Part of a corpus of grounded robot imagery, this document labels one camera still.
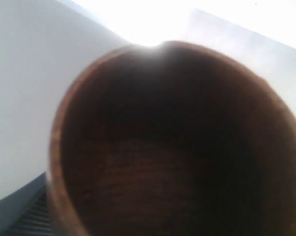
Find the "brown wooden cup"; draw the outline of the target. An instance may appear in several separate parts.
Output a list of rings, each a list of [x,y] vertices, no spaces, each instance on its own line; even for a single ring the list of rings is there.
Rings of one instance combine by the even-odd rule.
[[[89,65],[55,114],[58,236],[296,236],[296,118],[261,77],[178,41]]]

